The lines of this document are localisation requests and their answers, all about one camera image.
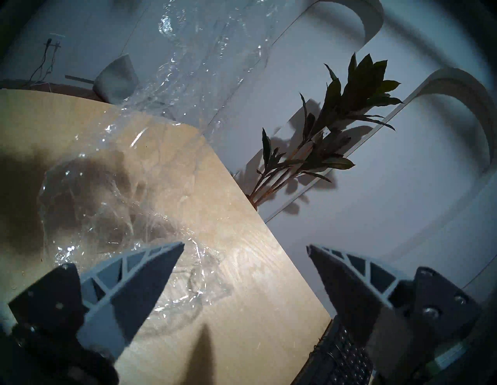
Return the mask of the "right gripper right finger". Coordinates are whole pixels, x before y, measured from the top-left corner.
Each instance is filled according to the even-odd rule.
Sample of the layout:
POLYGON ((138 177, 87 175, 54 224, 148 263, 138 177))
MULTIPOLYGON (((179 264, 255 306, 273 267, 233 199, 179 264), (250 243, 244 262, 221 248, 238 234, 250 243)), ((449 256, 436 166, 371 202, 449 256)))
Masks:
POLYGON ((437 346, 465 338, 481 315, 471 296, 430 267, 409 279, 370 257, 319 245, 308 245, 307 254, 359 346, 437 346))

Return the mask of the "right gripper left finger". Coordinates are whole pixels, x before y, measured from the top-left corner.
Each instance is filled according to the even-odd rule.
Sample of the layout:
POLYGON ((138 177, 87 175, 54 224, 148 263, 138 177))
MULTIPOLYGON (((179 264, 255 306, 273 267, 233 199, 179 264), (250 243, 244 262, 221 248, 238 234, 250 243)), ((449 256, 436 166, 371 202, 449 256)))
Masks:
POLYGON ((120 253, 79 274, 65 263, 13 300, 16 321, 87 350, 124 351, 161 296, 183 242, 120 253))

